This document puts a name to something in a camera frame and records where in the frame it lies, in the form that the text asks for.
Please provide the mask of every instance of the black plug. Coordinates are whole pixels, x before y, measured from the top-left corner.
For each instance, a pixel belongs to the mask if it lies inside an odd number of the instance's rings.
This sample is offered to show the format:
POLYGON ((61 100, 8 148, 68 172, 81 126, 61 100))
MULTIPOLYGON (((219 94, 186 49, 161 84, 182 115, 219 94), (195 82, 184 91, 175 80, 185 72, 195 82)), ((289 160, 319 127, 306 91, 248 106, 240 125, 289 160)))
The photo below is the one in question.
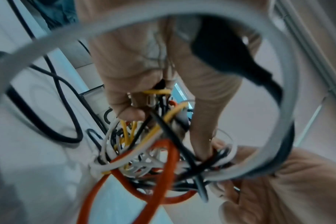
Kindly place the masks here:
POLYGON ((223 73, 235 73, 260 86, 272 75, 255 63, 247 46, 224 19, 202 16, 200 31, 191 44, 195 56, 223 73))

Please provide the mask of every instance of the hand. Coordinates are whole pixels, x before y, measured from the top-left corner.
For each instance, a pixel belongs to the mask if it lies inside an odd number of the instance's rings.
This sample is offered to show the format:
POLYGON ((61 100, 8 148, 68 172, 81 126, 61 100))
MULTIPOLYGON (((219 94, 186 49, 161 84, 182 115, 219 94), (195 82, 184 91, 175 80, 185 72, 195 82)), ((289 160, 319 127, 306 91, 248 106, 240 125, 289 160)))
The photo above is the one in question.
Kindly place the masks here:
MULTIPOLYGON (((270 0, 239 1, 265 14, 270 8, 270 0)), ((76 7, 81 21, 91 21, 131 2, 76 0, 76 7)), ((190 138, 197 157, 204 160, 212 155, 212 134, 222 110, 240 87, 241 78, 221 75, 193 56, 189 43, 173 33, 174 22, 169 17, 121 28, 90 40, 89 48, 110 106, 126 121, 145 119, 147 101, 142 91, 151 89, 161 79, 166 80, 168 88, 173 88, 179 74, 195 96, 190 138)), ((255 55, 260 36, 238 24, 231 25, 241 37, 248 38, 250 52, 255 55)))
MULTIPOLYGON (((234 163, 255 150, 239 147, 234 163)), ((302 149, 294 149, 275 175, 218 186, 222 193, 212 191, 226 200, 219 209, 224 224, 336 223, 336 164, 302 149)))

